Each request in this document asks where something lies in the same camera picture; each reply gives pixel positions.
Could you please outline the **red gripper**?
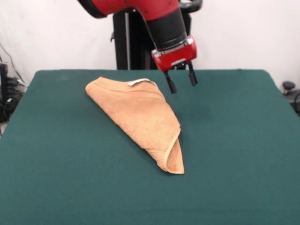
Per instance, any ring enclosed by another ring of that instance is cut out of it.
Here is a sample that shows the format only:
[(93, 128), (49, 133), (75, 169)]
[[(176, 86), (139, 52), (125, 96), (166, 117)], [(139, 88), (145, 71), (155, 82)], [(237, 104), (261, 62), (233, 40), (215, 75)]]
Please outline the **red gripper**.
[(151, 56), (157, 68), (160, 71), (164, 72), (165, 78), (172, 94), (176, 94), (177, 89), (168, 74), (168, 70), (171, 70), (173, 67), (179, 64), (188, 63), (187, 65), (189, 69), (189, 78), (191, 84), (193, 86), (196, 86), (198, 84), (191, 62), (197, 57), (197, 48), (193, 37), (187, 37), (187, 39), (182, 44), (172, 49), (161, 51), (154, 49), (151, 51)]

